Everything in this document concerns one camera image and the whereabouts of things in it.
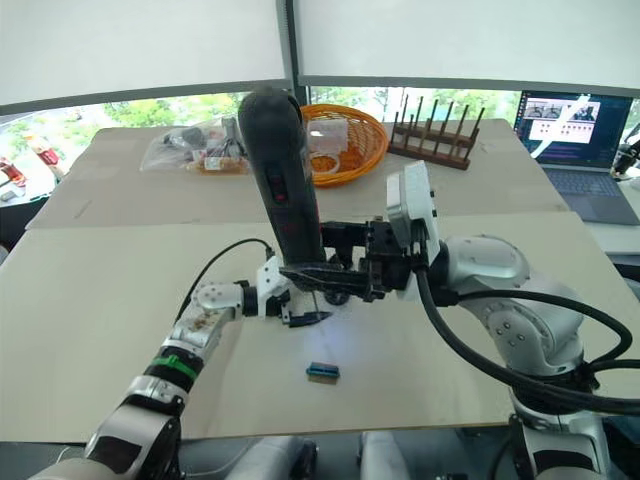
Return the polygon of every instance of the laptop keyboard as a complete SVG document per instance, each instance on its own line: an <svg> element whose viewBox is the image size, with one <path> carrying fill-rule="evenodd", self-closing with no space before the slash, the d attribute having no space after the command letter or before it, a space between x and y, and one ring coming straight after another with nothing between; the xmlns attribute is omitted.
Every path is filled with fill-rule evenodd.
<svg viewBox="0 0 640 480"><path fill-rule="evenodd" d="M620 197L622 192L615 180L607 174L545 170L549 180L559 193L587 194L603 197Z"/></svg>

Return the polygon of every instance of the woven basket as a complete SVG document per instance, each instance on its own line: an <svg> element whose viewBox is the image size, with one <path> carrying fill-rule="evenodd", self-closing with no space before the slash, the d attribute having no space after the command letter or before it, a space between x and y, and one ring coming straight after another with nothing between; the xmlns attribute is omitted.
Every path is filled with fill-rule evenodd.
<svg viewBox="0 0 640 480"><path fill-rule="evenodd" d="M312 159L313 184L327 188L344 185L373 170L384 157L387 149L387 133L380 122L355 108L340 105L318 104L301 107L305 123L309 120L333 120L346 118L349 124L348 148L340 154L340 168L335 173L317 173L329 170L326 157Z"/></svg>

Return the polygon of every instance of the laptop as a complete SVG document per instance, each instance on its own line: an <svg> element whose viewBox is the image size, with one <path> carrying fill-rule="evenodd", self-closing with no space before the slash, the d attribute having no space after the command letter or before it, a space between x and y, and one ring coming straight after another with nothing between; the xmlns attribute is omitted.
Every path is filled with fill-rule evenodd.
<svg viewBox="0 0 640 480"><path fill-rule="evenodd" d="M586 222L640 225L609 171L631 98L524 91L514 130Z"/></svg>

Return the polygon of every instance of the black cable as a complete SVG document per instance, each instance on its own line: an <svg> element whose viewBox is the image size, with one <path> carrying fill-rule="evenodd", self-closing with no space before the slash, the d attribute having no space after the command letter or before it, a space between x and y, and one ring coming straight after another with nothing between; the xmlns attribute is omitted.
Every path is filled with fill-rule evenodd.
<svg viewBox="0 0 640 480"><path fill-rule="evenodd" d="M233 250L234 248L240 245L244 245L245 243L252 243L252 242L261 243L262 245L264 245L267 259L273 256L274 251L273 251L273 248L271 248L271 245L269 245L267 242L265 242L260 238L245 238L243 240L237 241L236 243L232 243L228 247L221 250L218 254L216 254L215 257L213 257L211 260L207 262L207 264L202 268L202 270L200 270L200 273L191 284L191 287L189 287L189 291L185 295L184 300L182 301L182 305L180 305L180 309L178 310L178 314L176 315L176 320L175 320L176 322L184 313L185 309L187 308L187 305L189 305L193 291L196 289L196 286L198 285L198 283L200 283L200 280L202 280L202 277L204 276L205 273L207 273L207 270L209 270L211 265L213 265L220 257L222 257L225 253L229 252L230 250Z"/></svg>
<svg viewBox="0 0 640 480"><path fill-rule="evenodd" d="M533 300L536 302L548 303L582 313L583 315L587 315L593 318L595 321L606 325L618 334L620 340L618 341L618 345L616 345L604 355L596 358L591 363L618 358L624 352L629 350L629 347L633 342L633 336L631 335L629 329L618 320L606 314L602 310L598 310L597 308L593 308L590 305L577 302L569 298L550 295L548 293L529 292L523 290L481 290L479 292L465 293L464 295L460 295L458 297L459 301L475 300L478 298L521 298L523 300Z"/></svg>
<svg viewBox="0 0 640 480"><path fill-rule="evenodd" d="M640 360L636 359L622 359L622 360L605 360L603 362L592 362L589 366L591 372L603 372L605 370L615 369L638 369L640 368Z"/></svg>
<svg viewBox="0 0 640 480"><path fill-rule="evenodd" d="M614 414L640 414L640 400L601 397L589 393L577 392L567 388L549 385L526 375L504 368L471 349L449 328L436 307L427 279L426 269L417 269L418 289L424 310L442 339L460 357L490 377L512 388L526 391L529 395L544 401L553 401L561 406Z"/></svg>
<svg viewBox="0 0 640 480"><path fill-rule="evenodd" d="M502 462L502 458L504 454L507 452L507 448L509 448L509 444L511 443L511 436L507 435L507 438L504 439L502 445L498 449L495 457L491 461L491 466L489 467L489 474L487 475L488 480L496 480L498 478L498 469L500 468L500 463Z"/></svg>

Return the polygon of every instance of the white table surface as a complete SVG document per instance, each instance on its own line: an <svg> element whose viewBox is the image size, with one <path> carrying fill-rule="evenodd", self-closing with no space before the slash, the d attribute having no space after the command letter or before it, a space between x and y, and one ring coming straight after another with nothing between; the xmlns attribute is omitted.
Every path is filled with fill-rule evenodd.
<svg viewBox="0 0 640 480"><path fill-rule="evenodd" d="M630 168L628 173L633 177L640 177L640 168ZM629 205L640 218L640 190L633 188L631 182L618 183L620 190L629 201ZM609 254L640 255L640 225L612 225L607 223L586 223L589 231Z"/></svg>
<svg viewBox="0 0 640 480"><path fill-rule="evenodd" d="M463 133L472 124L465 122ZM149 142L166 131L115 128L98 132L29 228L265 220L251 175L140 172ZM481 122L470 159L467 171L429 164L442 215L567 210L505 120ZM317 189L321 218L357 220L384 214L387 175L413 161L388 154L376 170L352 184Z"/></svg>
<svg viewBox="0 0 640 480"><path fill-rule="evenodd" d="M640 337L640 305L572 213L439 218L447 234L495 234L531 264L575 288ZM0 440L85 441L155 355L205 261L246 236L273 241L267 224L35 229L0 267ZM209 278L253 278L259 246L243 246ZM443 310L481 353L497 354L480 323ZM614 336L581 328L587 359ZM628 356L638 357L640 344ZM311 361L339 365L335 386L310 383ZM640 396L629 372L601 393ZM321 324L276 319L225 328L184 415L186 438L504 423L507 389L441 341L417 304L390 295L352 300Z"/></svg>

